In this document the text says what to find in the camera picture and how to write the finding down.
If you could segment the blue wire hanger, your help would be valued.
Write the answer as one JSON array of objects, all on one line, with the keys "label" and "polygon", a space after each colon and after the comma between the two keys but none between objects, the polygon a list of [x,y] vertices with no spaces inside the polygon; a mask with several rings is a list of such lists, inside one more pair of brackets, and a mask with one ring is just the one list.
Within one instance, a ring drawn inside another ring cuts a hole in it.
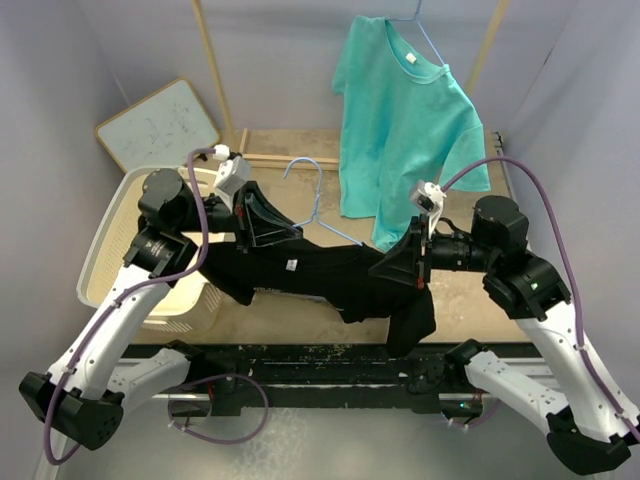
[{"label": "blue wire hanger", "polygon": [[318,225],[320,225],[321,227],[327,229],[328,231],[340,236],[343,239],[348,240],[349,242],[351,242],[354,245],[357,246],[362,246],[363,243],[356,240],[355,238],[347,235],[346,233],[334,228],[333,226],[327,224],[326,222],[324,222],[321,219],[320,213],[319,213],[319,206],[320,206],[320,199],[321,199],[321,190],[322,190],[322,184],[323,184],[323,178],[324,178],[324,171],[323,168],[320,166],[320,164],[310,158],[310,157],[297,157],[294,158],[292,161],[290,161],[288,163],[288,165],[285,168],[284,174],[283,174],[283,178],[286,179],[290,173],[290,171],[293,169],[294,166],[301,164],[301,163],[307,163],[312,165],[315,170],[318,172],[318,180],[316,183],[316,187],[315,187],[315,196],[314,196],[314,203],[313,203],[313,208],[310,214],[310,217],[307,220],[304,220],[302,222],[299,223],[295,223],[294,227],[296,228],[302,228],[304,226],[310,225],[312,223],[316,223]]},{"label": "blue wire hanger", "polygon": [[431,36],[429,35],[429,33],[427,31],[427,28],[424,26],[424,24],[423,24],[423,22],[421,20],[422,7],[423,7],[423,0],[417,0],[416,1],[416,5],[415,5],[415,9],[414,9],[412,14],[410,14],[409,16],[405,16],[405,17],[387,17],[387,20],[390,21],[390,22],[401,22],[401,23],[413,23],[413,24],[415,24],[417,26],[417,28],[419,29],[421,35],[424,37],[424,39],[428,43],[431,51],[434,53],[434,55],[437,58],[438,62],[441,65],[445,65],[446,62],[444,61],[440,51],[438,50],[438,48],[434,44]]}]

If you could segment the black t shirt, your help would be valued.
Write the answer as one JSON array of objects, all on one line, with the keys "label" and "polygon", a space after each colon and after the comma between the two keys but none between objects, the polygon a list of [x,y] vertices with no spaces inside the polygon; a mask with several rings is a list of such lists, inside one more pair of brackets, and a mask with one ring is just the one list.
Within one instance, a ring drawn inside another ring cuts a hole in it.
[{"label": "black t shirt", "polygon": [[199,272],[244,306],[257,290],[267,290],[321,297],[347,324],[387,318],[386,350],[405,356],[436,331],[434,301],[428,287],[370,275],[382,258],[367,245],[322,247],[305,238],[247,249],[216,242],[209,245]]}]

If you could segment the teal t shirt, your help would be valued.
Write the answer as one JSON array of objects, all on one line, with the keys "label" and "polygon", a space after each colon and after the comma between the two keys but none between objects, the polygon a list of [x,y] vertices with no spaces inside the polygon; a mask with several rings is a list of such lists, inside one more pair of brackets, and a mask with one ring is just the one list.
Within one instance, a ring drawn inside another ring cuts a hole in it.
[{"label": "teal t shirt", "polygon": [[385,18],[356,17],[331,88],[343,98],[343,216],[373,218],[389,250],[417,209],[410,190],[447,182],[485,155],[481,119],[448,65],[421,56]]}]

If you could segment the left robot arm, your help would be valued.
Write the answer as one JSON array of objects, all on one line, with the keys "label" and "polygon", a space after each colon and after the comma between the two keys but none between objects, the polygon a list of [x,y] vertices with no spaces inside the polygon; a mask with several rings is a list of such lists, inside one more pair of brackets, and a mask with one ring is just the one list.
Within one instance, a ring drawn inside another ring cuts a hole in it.
[{"label": "left robot arm", "polygon": [[19,392],[45,426],[88,450],[101,448],[125,414],[173,387],[194,392],[213,365],[175,340],[126,374],[115,368],[143,322],[204,263],[211,233],[233,233],[243,245],[262,237],[298,239],[301,228],[264,197],[257,184],[230,178],[203,197],[195,173],[150,172],[138,201],[138,231],[115,281],[68,350],[46,372],[29,372]]}]

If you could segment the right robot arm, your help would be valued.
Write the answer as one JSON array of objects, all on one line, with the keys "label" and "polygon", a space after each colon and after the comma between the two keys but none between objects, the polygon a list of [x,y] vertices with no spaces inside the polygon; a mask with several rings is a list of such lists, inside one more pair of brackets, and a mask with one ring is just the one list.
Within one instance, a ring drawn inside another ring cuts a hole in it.
[{"label": "right robot arm", "polygon": [[536,347],[559,388],[507,365],[469,339],[445,355],[445,380],[456,391],[483,390],[534,424],[556,458],[577,475],[617,469],[638,444],[639,409],[620,390],[577,323],[577,304],[556,268],[527,248],[528,218],[510,198],[489,195],[474,206],[471,229],[432,233],[436,207],[418,201],[403,238],[371,274],[423,288],[433,270],[481,272],[489,298]]}]

